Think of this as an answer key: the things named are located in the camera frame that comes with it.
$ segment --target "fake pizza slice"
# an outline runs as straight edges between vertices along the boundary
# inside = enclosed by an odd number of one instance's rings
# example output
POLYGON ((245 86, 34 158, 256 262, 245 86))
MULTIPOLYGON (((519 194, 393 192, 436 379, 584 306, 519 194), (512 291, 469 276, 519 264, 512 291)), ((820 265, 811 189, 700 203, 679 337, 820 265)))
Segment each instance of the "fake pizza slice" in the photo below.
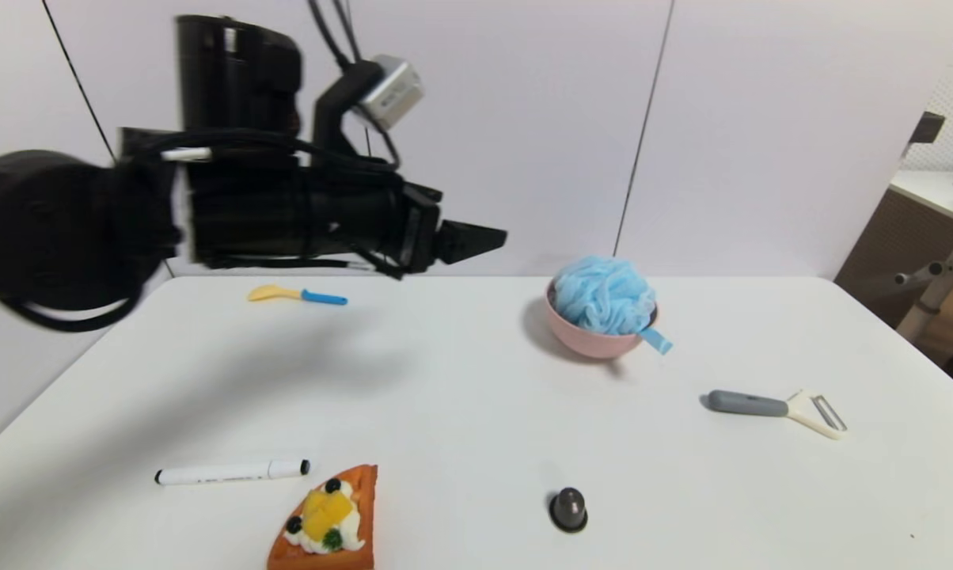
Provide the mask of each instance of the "fake pizza slice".
POLYGON ((269 552, 267 570, 372 570, 378 465, 357 465, 307 493, 269 552))

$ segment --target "gray peeler handle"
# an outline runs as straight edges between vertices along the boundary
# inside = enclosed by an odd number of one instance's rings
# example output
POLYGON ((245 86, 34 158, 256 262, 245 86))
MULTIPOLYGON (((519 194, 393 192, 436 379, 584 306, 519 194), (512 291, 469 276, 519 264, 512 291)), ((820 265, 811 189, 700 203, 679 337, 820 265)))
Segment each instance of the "gray peeler handle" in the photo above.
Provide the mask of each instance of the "gray peeler handle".
POLYGON ((785 416, 790 407, 782 400, 771 397, 751 396, 750 393, 727 392, 714 389, 708 393, 709 410, 730 412, 731 414, 749 414, 751 416, 785 416))

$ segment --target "yellow spoon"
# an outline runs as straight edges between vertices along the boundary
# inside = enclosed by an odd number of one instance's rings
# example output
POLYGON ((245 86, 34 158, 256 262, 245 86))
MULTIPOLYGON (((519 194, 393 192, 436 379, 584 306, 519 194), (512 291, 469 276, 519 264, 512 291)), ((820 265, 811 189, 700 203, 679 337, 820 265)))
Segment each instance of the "yellow spoon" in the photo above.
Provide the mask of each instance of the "yellow spoon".
POLYGON ((276 297, 287 297, 289 299, 300 299, 300 291, 293 289, 284 289, 278 285, 263 285, 252 289, 248 294, 250 302, 260 302, 260 300, 274 299, 276 297))
POLYGON ((301 299, 306 300, 306 302, 327 303, 331 304, 331 306, 345 306, 345 304, 347 304, 346 297, 320 295, 318 293, 310 292, 307 289, 294 291, 293 289, 284 289, 283 287, 279 287, 277 285, 263 285, 262 287, 256 287, 255 289, 252 289, 251 293, 248 294, 248 300, 250 302, 260 302, 260 300, 274 299, 276 297, 301 299))

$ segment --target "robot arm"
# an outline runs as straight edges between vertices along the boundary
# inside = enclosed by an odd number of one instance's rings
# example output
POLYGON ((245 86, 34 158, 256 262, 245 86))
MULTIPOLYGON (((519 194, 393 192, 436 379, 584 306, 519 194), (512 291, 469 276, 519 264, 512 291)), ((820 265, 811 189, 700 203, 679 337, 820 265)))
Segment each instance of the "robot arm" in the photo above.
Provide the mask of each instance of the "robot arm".
POLYGON ((393 145, 393 162, 365 158, 343 135, 343 115, 353 111, 387 138, 420 96, 408 64, 343 57, 306 142, 296 139, 300 54, 290 37, 229 18, 180 16, 177 46, 183 132, 125 129, 121 159, 107 169, 51 151, 0 156, 0 302, 17 314, 67 332, 125 317, 159 263, 176 256, 170 192, 179 163, 192 257, 209 268, 366 267, 400 279, 436 259, 456 263, 504 245, 502 230, 439 226, 441 192, 397 174, 393 145), (310 154, 309 167, 297 152, 310 154), (334 253, 362 262, 318 259, 334 253), (82 321, 36 310, 116 302, 82 321))

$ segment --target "peeler blade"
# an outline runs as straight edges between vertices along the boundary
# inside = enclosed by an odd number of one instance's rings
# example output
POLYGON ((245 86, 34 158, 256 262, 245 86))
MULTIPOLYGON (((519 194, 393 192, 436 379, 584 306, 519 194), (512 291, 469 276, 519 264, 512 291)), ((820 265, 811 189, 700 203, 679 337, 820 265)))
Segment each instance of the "peeler blade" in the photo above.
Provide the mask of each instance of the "peeler blade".
POLYGON ((828 400, 821 394, 818 396, 812 397, 811 401, 814 403, 814 407, 818 409, 821 418, 825 420, 825 423, 828 424, 834 430, 838 431, 847 431, 849 428, 846 427, 845 422, 842 421, 842 418, 839 417, 838 412, 835 412, 835 408, 832 408, 832 405, 828 403, 828 400))

